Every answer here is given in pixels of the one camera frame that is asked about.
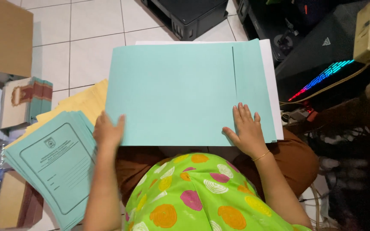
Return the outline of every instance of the hand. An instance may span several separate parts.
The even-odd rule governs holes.
[[[257,112],[252,119],[248,105],[238,104],[232,109],[234,113],[234,122],[238,129],[239,136],[228,127],[223,127],[222,131],[243,153],[256,159],[268,151],[265,145],[264,135],[261,129],[261,118]]]
[[[121,115],[116,126],[112,125],[108,115],[102,111],[95,123],[95,129],[92,133],[97,147],[107,146],[108,148],[117,148],[121,144],[124,134],[125,115]]]

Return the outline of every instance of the gold bracelet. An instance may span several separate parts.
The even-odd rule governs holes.
[[[268,154],[270,152],[270,150],[268,150],[265,154],[261,155],[260,157],[256,158],[256,159],[252,159],[253,161],[255,160],[259,160],[261,159],[262,157],[264,157],[266,154]]]

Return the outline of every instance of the green patterned dress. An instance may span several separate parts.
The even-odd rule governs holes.
[[[205,153],[154,165],[126,206],[125,230],[286,230],[290,225],[267,206],[237,168]]]

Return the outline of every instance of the logo on computer case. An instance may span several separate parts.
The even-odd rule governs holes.
[[[55,141],[54,141],[54,139],[53,139],[52,137],[49,137],[48,139],[46,139],[46,140],[44,141],[44,143],[46,144],[46,146],[47,146],[48,148],[53,148],[53,147],[55,147]]]
[[[324,44],[322,44],[322,46],[327,46],[327,45],[330,45],[331,44],[331,41],[329,41],[329,38],[326,37],[325,41],[324,41]]]

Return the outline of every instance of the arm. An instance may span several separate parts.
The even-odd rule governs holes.
[[[239,103],[238,107],[234,106],[233,113],[239,134],[235,134],[228,127],[223,128],[224,133],[253,160],[265,154],[268,148],[262,134],[259,114],[256,112],[253,119],[248,105],[243,106],[242,103]],[[286,182],[272,153],[256,160],[255,165],[261,177],[266,204],[288,223],[312,229],[309,217]]]
[[[98,117],[92,134],[97,142],[97,161],[85,211],[84,230],[121,229],[120,199],[115,172],[115,158],[124,129],[124,116],[116,127],[106,113]]]

